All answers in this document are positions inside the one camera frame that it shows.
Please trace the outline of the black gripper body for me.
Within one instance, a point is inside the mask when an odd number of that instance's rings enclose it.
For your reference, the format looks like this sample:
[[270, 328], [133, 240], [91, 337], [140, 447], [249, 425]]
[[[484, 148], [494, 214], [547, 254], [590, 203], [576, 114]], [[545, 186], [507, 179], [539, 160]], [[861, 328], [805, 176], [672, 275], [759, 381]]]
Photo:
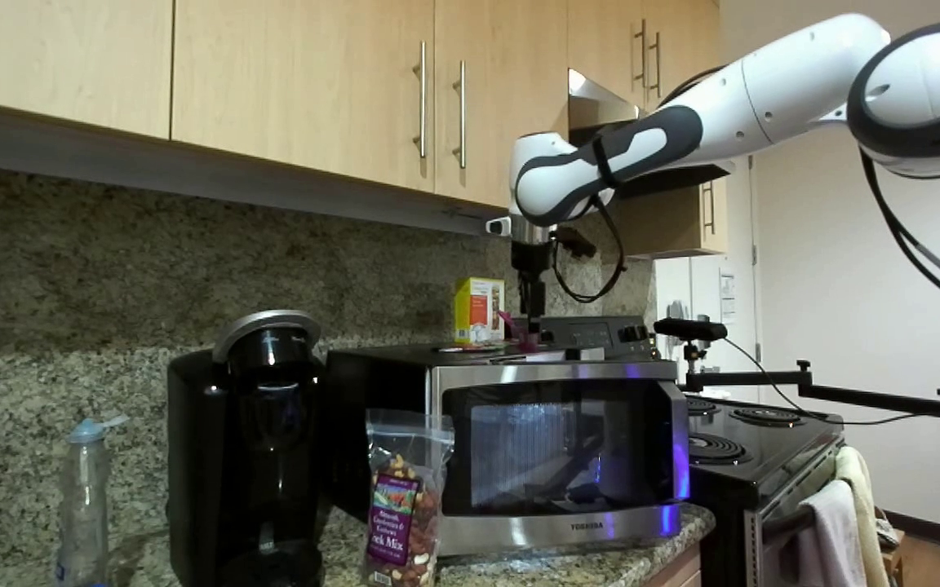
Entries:
[[511, 272], [521, 290], [543, 284], [543, 275], [547, 272], [547, 248], [552, 236], [545, 224], [531, 224], [525, 217], [511, 221]]

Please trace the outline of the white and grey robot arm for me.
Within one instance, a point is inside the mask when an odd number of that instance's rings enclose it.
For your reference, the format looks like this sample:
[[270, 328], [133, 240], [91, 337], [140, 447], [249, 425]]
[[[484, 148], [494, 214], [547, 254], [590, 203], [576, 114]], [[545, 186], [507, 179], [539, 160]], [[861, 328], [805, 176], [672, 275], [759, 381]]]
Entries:
[[846, 124], [867, 167], [940, 179], [940, 23], [892, 36], [864, 13], [787, 31], [576, 148], [525, 135], [511, 148], [511, 204], [559, 224], [659, 172], [725, 167], [823, 124]]

